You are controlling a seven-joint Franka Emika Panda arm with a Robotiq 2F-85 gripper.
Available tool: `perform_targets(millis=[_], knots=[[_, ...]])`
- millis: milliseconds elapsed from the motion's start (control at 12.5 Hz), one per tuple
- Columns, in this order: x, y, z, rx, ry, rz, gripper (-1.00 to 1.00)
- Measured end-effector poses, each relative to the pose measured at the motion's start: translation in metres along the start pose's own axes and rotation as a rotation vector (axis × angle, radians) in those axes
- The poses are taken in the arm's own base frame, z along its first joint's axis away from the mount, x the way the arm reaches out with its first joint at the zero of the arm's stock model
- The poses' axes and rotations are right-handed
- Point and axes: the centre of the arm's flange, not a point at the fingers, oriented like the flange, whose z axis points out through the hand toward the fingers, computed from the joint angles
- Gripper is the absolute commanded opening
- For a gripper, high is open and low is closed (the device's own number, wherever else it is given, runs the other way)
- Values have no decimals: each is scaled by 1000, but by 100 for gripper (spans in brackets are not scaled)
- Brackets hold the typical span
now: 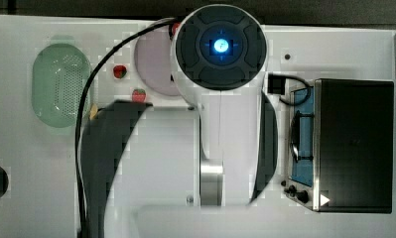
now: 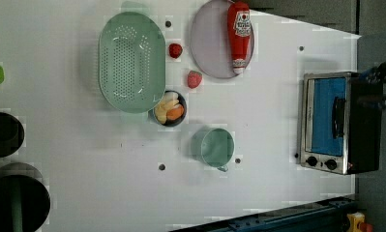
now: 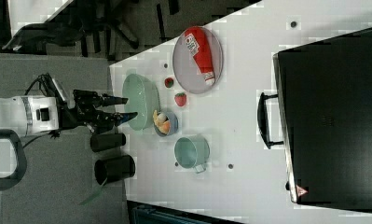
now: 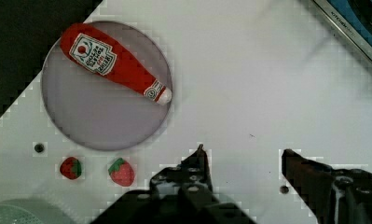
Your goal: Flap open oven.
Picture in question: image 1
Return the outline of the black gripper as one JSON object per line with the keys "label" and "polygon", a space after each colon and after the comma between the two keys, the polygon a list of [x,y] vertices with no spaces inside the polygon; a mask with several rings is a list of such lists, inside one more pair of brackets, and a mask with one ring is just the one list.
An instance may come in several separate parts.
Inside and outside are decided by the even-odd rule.
{"label": "black gripper", "polygon": [[268,75],[268,92],[271,94],[285,94],[285,77],[279,74]]}

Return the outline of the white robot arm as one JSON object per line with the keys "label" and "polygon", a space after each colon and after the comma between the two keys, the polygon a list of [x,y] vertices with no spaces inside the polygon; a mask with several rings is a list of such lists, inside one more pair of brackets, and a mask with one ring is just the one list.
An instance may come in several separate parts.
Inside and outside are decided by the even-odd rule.
{"label": "white robot arm", "polygon": [[214,4],[129,43],[146,98],[117,99],[76,132],[81,238],[198,238],[252,215],[277,165],[262,26]]}

